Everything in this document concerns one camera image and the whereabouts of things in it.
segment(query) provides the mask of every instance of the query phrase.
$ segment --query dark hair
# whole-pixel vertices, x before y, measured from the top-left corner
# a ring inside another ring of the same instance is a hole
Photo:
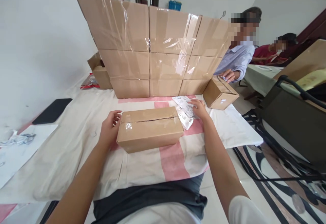
[[[286,41],[286,43],[289,46],[294,46],[294,45],[296,45],[298,43],[296,41],[296,34],[294,34],[294,33],[287,33],[287,34],[284,34],[283,36],[279,36],[278,40],[279,41]]]
[[[249,14],[249,13],[254,13],[256,15],[256,18],[259,19],[259,22],[261,21],[261,14],[262,14],[262,11],[260,8],[258,7],[251,7],[245,11],[242,12],[243,14]]]
[[[232,23],[259,23],[260,19],[258,17],[253,17],[249,13],[234,14],[231,18]]]

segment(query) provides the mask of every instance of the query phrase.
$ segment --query person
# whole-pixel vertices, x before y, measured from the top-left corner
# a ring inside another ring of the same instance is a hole
[[[201,118],[205,150],[214,186],[230,224],[266,223],[266,218],[249,199],[232,161],[216,131],[204,102],[189,101]],[[47,224],[84,223],[101,177],[108,152],[115,143],[121,110],[111,111],[103,121],[98,143],[75,176]],[[207,198],[199,193],[203,174],[180,181],[116,190],[94,201],[94,223],[193,223],[203,218]]]
[[[279,36],[276,41],[272,44],[267,44],[256,48],[255,53],[252,57],[251,64],[260,64],[267,66],[277,66],[286,61],[279,60],[275,63],[272,63],[273,58],[277,57],[277,53],[281,53],[290,46],[297,44],[296,34],[287,33],[283,36]]]
[[[260,21],[260,15],[256,13],[237,14],[232,18],[233,23],[240,23],[240,31],[231,41],[224,57],[214,72],[224,78],[227,83],[236,82],[245,76],[247,66],[255,52],[255,47],[250,40]]]

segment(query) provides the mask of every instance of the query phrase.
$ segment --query white sheet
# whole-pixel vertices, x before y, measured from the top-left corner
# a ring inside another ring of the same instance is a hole
[[[76,94],[56,121],[57,130],[0,189],[0,204],[61,199],[97,143],[101,123],[109,111],[176,106],[171,98],[122,101],[115,97],[113,90],[92,88]],[[226,148],[263,142],[233,105],[224,111],[210,110],[210,116]],[[119,188],[185,179],[203,173],[208,162],[202,132],[201,121],[197,119],[176,145],[134,154],[117,147],[108,156],[94,199],[107,197]]]

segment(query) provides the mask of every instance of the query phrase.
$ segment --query white sleeve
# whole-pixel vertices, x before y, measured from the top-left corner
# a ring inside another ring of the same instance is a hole
[[[245,196],[234,197],[229,206],[230,224],[268,224],[266,217]]]

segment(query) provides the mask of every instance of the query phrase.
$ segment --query paper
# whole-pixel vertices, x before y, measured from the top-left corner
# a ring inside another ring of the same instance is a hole
[[[189,118],[194,116],[193,112],[193,104],[189,104],[188,102],[183,102],[179,104],[180,108],[188,115]]]
[[[260,65],[255,65],[256,67],[260,68],[261,70],[268,70],[268,71],[273,71],[271,68],[268,66],[260,66]]]
[[[58,125],[29,126],[21,134],[35,134],[25,144],[12,144],[0,148],[0,188],[34,155]]]
[[[172,97],[172,99],[179,105],[183,102],[188,102],[190,101],[190,98],[187,96],[178,96],[178,97]]]
[[[182,127],[185,130],[189,130],[189,128],[191,127],[191,125],[194,122],[194,119],[189,118],[179,105],[176,106],[176,110],[177,110],[179,119],[180,119],[180,121],[182,123]]]

